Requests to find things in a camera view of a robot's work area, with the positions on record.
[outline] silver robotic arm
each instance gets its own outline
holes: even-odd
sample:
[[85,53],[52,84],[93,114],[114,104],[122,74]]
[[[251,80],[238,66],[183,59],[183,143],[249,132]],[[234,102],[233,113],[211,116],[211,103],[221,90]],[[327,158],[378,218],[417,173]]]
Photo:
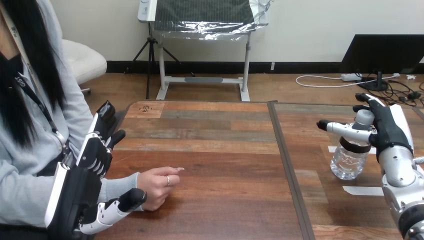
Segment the silver robotic arm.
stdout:
[[379,99],[357,93],[356,99],[368,105],[353,107],[355,112],[373,112],[374,128],[320,120],[317,126],[376,148],[380,164],[382,189],[390,213],[405,240],[424,240],[424,176],[417,171],[422,161],[414,160],[414,144],[404,112],[399,105],[385,106]]

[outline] robotic arm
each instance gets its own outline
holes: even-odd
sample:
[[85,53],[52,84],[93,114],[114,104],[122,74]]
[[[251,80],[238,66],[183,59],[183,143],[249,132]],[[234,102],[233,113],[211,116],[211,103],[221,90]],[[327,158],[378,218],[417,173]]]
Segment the robotic arm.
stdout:
[[50,239],[87,239],[146,201],[147,194],[133,188],[117,199],[97,203],[100,179],[109,170],[112,150],[125,137],[123,130],[113,134],[116,121],[115,108],[107,101],[94,115],[78,158],[67,156],[57,163],[44,217]]
[[365,93],[355,97],[368,105],[356,105],[353,110],[371,111],[375,128],[360,129],[329,120],[320,120],[317,126],[376,148],[384,198],[394,222],[405,240],[424,240],[424,176],[417,171],[416,164],[421,161],[414,160],[414,143],[404,112],[399,105],[385,106]]

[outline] black baseboard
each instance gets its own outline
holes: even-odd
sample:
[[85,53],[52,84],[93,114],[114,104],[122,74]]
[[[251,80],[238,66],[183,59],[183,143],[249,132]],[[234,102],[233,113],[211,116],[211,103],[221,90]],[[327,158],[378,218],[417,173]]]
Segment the black baseboard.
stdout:
[[[251,62],[250,74],[337,74],[341,69],[341,62],[276,62],[271,70],[271,62]],[[131,67],[131,61],[107,61],[107,73],[123,73],[129,69],[130,73],[146,74],[147,61],[136,61]],[[175,61],[166,61],[166,74],[242,74],[244,62],[203,62],[184,61],[181,64]],[[155,62],[152,73],[159,73],[159,63]],[[413,72],[424,74],[424,63],[420,63]]]

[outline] black metal frame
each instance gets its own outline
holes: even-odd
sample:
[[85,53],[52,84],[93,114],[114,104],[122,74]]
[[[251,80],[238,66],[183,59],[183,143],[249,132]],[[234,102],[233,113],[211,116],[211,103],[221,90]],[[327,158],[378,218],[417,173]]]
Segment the black metal frame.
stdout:
[[[134,64],[136,63],[137,58],[140,56],[140,54],[144,51],[144,49],[148,46],[148,65],[147,65],[147,89],[146,89],[146,99],[149,99],[149,88],[150,88],[150,78],[151,78],[151,72],[152,72],[152,63],[155,64],[155,49],[154,44],[159,44],[156,38],[153,37],[152,34],[152,26],[150,22],[148,23],[148,35],[147,41],[144,43],[143,47],[140,49],[140,51],[137,53],[137,55],[134,57],[134,59],[131,62],[131,66],[127,67],[126,70],[123,72],[124,74],[130,73],[131,69],[134,67]],[[170,53],[166,48],[163,48],[163,50],[171,57],[173,58],[178,64],[181,64],[181,62],[174,56],[172,53]]]

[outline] wooden table top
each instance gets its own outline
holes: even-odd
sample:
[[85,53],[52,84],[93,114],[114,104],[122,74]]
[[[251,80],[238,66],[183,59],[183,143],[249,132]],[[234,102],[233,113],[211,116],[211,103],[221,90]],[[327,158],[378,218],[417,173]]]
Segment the wooden table top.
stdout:
[[[276,113],[294,167],[316,239],[402,239],[383,196],[358,196],[343,186],[381,187],[382,175],[375,154],[370,154],[363,173],[353,181],[338,179],[330,169],[340,136],[322,131],[321,119],[353,122],[350,106],[276,103]],[[424,156],[424,121],[415,111],[403,110],[417,157]]]
[[[404,112],[416,155],[424,156],[424,111]],[[354,115],[333,105],[136,102],[106,177],[163,166],[185,171],[158,211],[132,213],[96,239],[401,239],[382,196],[343,190],[381,186],[375,157],[354,181],[330,170],[328,146],[338,137],[316,122]]]
[[155,212],[135,212],[96,239],[303,239],[269,105],[141,101],[122,122],[107,178],[183,167]]

